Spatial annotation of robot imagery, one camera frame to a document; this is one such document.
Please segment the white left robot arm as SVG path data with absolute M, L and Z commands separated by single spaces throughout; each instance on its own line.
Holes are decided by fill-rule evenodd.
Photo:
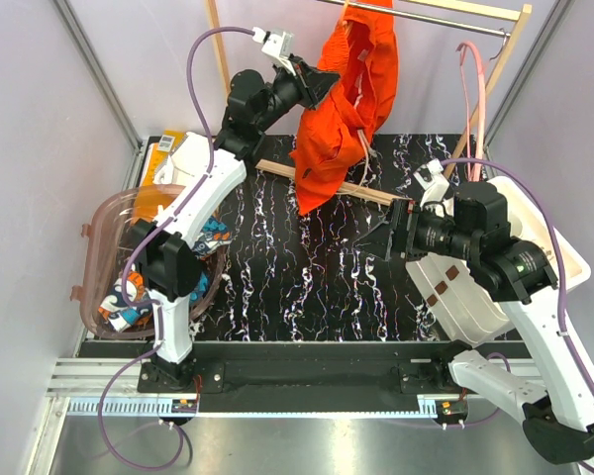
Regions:
M 174 392 L 193 382 L 190 296 L 202 265 L 193 244 L 222 201 L 255 169 L 266 131 L 293 107 L 316 109 L 340 76 L 308 65 L 292 55 L 267 83 L 246 69 L 231 80 L 223 123 L 214 138 L 189 137 L 180 151 L 191 155 L 196 169 L 174 201 L 152 221 L 139 219 L 131 228 L 136 243 L 130 261 L 144 278 L 153 310 L 155 342 L 150 356 L 161 363 L 159 380 Z

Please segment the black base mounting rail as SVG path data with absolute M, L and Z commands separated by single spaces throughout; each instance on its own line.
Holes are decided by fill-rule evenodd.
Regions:
M 198 390 L 205 416 L 391 417 L 419 409 L 419 396 L 474 398 L 447 374 L 447 358 L 462 348 L 418 341 L 200 341 L 177 370 L 152 356 L 135 368 L 142 393 Z

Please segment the white drawer organizer box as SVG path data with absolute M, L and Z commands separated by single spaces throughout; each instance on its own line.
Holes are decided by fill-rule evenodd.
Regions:
M 542 212 L 510 178 L 498 176 L 490 182 L 507 198 L 511 235 L 538 245 L 557 270 Z M 429 253 L 407 260 L 406 269 L 450 340 L 477 346 L 514 328 L 500 306 L 474 282 L 464 261 Z

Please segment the clear pink plastic bin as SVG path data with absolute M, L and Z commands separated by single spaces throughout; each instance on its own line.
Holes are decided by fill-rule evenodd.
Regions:
M 119 340 L 154 336 L 152 309 L 130 307 L 122 296 L 122 273 L 134 250 L 130 228 L 139 219 L 155 218 L 182 190 L 180 185 L 150 185 L 123 191 L 104 201 L 91 222 L 82 226 L 81 234 L 88 238 L 84 275 L 70 299 L 79 303 L 82 323 L 95 336 Z M 191 322 L 200 319 L 217 294 L 232 237 L 231 229 L 213 214 L 192 247 L 202 273 L 190 296 Z

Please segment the orange shorts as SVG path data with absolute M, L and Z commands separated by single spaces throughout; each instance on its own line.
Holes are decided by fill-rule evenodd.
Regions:
M 348 170 L 367 158 L 374 134 L 395 102 L 399 53 L 394 18 L 357 8 L 362 20 L 346 34 L 338 19 L 317 68 L 340 80 L 300 119 L 290 157 L 299 213 L 306 215 L 340 191 Z

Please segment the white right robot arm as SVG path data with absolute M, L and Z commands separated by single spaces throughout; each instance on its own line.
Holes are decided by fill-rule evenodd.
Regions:
M 355 244 L 402 257 L 444 327 L 436 389 L 485 398 L 552 464 L 594 457 L 594 365 L 562 309 L 563 260 L 587 269 L 512 180 L 429 185 L 420 201 L 394 200 Z

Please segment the blue patterned shorts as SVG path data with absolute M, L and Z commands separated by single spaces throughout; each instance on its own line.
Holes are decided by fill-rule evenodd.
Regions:
M 201 315 L 212 302 L 226 261 L 231 230 L 214 217 L 202 227 L 191 244 L 161 232 L 142 250 L 123 276 L 130 254 L 122 250 L 117 276 L 98 304 L 95 317 L 102 338 L 136 339 L 154 335 L 150 290 L 158 301 L 171 303 L 189 298 L 189 319 Z

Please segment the orange clothes hanger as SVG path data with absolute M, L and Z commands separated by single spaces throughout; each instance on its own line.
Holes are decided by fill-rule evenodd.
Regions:
M 346 34 L 348 34 L 355 25 L 359 24 L 361 20 L 362 14 L 360 11 L 351 6 L 350 1 L 346 0 L 343 3 L 340 16 L 340 25 Z

